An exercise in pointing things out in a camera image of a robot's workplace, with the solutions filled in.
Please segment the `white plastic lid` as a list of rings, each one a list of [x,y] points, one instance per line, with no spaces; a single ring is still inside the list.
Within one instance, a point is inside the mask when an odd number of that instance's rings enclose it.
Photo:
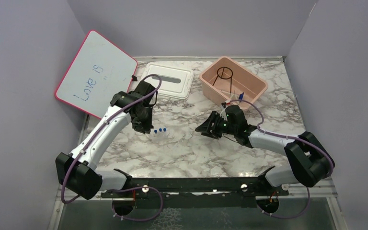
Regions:
[[[187,99],[190,93],[194,73],[192,70],[169,67],[164,64],[149,63],[145,67],[141,79],[156,74],[162,80],[158,93],[175,99]]]

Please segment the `black wire tripod stand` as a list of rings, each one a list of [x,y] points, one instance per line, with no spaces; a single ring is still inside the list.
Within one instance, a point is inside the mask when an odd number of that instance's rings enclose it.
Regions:
[[[233,78],[233,70],[229,67],[220,67],[217,69],[215,80],[212,83],[214,86],[218,79],[229,80],[230,81],[230,93],[232,93],[232,78]]]

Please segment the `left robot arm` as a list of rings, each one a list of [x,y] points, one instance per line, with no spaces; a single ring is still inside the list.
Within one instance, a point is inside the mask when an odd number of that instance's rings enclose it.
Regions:
[[[129,175],[121,170],[100,172],[98,163],[116,136],[128,125],[139,133],[148,134],[152,125],[153,95],[157,88],[140,81],[136,89],[115,94],[105,115],[92,132],[69,154],[60,153],[55,160],[61,184],[61,199],[69,189],[87,200],[99,191],[114,190],[124,197],[131,192]]]

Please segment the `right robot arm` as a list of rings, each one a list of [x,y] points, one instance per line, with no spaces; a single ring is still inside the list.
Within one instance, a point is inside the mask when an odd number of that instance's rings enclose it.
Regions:
[[[257,188],[263,195],[271,194],[283,184],[300,183],[314,187],[330,176],[335,167],[333,159],[311,132],[305,131],[295,137],[260,130],[258,126],[248,124],[243,110],[237,105],[228,106],[225,116],[212,111],[195,131],[214,139],[229,134],[242,146],[286,156],[287,164],[270,168],[259,176]]]

